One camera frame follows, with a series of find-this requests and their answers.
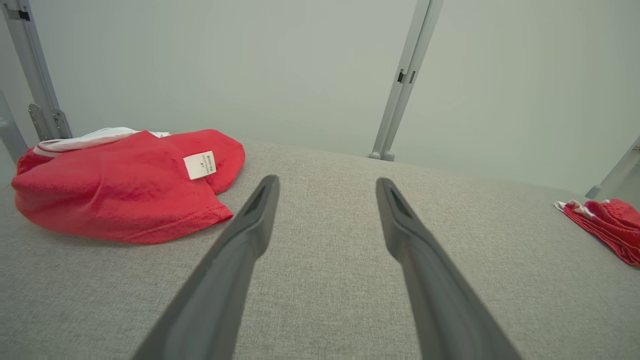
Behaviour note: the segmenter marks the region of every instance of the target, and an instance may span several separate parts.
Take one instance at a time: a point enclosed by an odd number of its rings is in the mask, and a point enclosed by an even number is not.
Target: white wall
[[[31,0],[76,135],[214,128],[371,151],[415,0]]]
[[[445,0],[392,150],[585,194],[640,135],[640,1]]]

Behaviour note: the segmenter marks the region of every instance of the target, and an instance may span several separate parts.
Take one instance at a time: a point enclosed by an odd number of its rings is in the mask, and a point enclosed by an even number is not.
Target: folded red cloth
[[[582,207],[572,200],[563,213],[600,238],[624,262],[640,265],[640,213],[633,206],[614,199],[603,203],[591,200]]]
[[[191,180],[183,158],[213,151],[216,172]],[[18,162],[15,205],[52,231],[153,244],[204,229],[233,215],[216,198],[244,164],[243,146],[215,130],[122,140],[64,152],[30,149]]]

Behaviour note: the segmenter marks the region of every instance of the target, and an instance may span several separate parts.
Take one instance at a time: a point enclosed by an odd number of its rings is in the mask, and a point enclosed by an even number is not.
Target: red towel
[[[216,172],[190,180],[183,158],[213,151]],[[74,236],[153,244],[231,218],[216,194],[233,183],[244,149],[215,130],[157,138],[147,131],[56,158],[30,149],[13,178],[30,221]]]
[[[604,241],[624,262],[640,265],[640,213],[621,200],[599,203],[587,201],[583,214],[580,204],[569,202],[563,210],[576,224]]]

